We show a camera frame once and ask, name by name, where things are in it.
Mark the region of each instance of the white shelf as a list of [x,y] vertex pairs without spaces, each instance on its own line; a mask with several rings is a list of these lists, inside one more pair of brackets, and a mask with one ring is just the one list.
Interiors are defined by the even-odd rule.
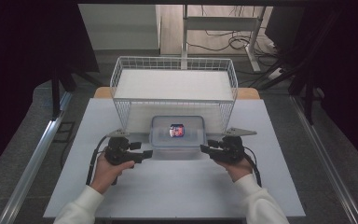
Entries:
[[233,101],[227,71],[123,69],[114,99]]

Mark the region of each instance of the hand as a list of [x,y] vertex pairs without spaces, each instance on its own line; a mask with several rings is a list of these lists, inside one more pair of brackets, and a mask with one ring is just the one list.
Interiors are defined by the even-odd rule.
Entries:
[[221,161],[214,162],[226,168],[233,182],[236,182],[242,177],[251,174],[253,171],[252,165],[246,159],[242,159],[242,161],[235,164],[228,164]]
[[134,164],[134,161],[127,161],[114,166],[106,160],[103,152],[98,157],[94,179],[89,186],[101,194],[104,194],[109,189],[113,181],[121,175],[124,170],[131,168]]

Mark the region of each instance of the dark wall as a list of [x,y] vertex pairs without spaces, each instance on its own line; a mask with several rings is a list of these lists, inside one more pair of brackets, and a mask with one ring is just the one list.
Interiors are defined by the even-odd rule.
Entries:
[[358,149],[358,1],[344,9],[317,59],[322,106]]
[[67,64],[98,71],[77,4],[0,0],[0,155],[26,115],[34,88]]

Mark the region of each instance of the desk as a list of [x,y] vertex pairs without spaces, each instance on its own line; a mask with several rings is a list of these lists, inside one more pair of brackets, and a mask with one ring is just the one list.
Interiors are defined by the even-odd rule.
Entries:
[[[99,89],[96,95],[108,91]],[[241,89],[255,93],[254,90]],[[257,156],[263,186],[289,217],[305,216],[296,188],[262,100],[237,100],[228,126],[256,130],[243,136],[244,144]],[[75,142],[54,190],[44,217],[57,216],[84,188],[92,150],[102,136],[119,128],[113,101],[94,98],[80,124]],[[147,136],[131,136],[150,149]],[[97,218],[118,219],[228,219],[243,218],[238,193],[227,172],[199,153],[192,160],[156,158],[126,171],[116,186],[105,193]]]

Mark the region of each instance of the metal basket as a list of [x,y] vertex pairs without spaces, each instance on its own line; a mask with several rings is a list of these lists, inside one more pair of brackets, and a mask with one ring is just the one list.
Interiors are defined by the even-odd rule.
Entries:
[[119,57],[110,89],[129,133],[149,133],[155,116],[202,116],[213,134],[227,128],[238,82],[230,59]]

